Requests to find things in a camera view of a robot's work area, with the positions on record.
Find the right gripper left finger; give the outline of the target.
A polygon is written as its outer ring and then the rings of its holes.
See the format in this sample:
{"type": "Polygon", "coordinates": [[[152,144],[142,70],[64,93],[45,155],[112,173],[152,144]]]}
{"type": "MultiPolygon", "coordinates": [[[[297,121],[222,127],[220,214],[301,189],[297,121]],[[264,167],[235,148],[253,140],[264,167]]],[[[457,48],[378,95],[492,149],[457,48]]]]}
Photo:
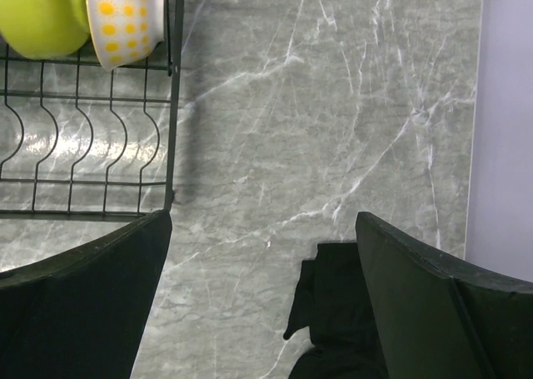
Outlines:
{"type": "Polygon", "coordinates": [[[1,274],[3,378],[129,378],[172,235],[160,210],[1,274]]]}

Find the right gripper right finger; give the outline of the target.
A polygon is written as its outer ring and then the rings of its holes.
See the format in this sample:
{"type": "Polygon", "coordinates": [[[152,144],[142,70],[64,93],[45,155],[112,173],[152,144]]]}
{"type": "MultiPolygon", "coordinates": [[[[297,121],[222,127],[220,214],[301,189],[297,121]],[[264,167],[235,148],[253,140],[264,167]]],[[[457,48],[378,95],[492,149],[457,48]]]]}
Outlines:
{"type": "Polygon", "coordinates": [[[532,284],[478,267],[369,212],[361,267],[391,378],[530,378],[532,284]]]}

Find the lime green bowl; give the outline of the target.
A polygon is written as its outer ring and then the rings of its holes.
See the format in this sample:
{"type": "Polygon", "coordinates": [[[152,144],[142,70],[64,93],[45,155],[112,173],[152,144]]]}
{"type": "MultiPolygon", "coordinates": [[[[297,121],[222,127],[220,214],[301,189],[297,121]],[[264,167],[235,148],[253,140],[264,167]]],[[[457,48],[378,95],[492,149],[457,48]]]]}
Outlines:
{"type": "Polygon", "coordinates": [[[25,58],[65,57],[89,32],[86,0],[1,0],[1,36],[25,58]]]}

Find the patterned white teal bowl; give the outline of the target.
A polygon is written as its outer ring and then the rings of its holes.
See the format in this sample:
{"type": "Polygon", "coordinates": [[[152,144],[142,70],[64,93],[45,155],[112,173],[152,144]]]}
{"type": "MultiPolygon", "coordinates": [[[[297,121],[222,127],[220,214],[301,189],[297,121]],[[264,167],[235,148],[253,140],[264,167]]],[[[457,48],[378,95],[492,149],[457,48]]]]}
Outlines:
{"type": "Polygon", "coordinates": [[[111,71],[141,60],[165,40],[165,0],[86,0],[97,59],[111,71]]]}

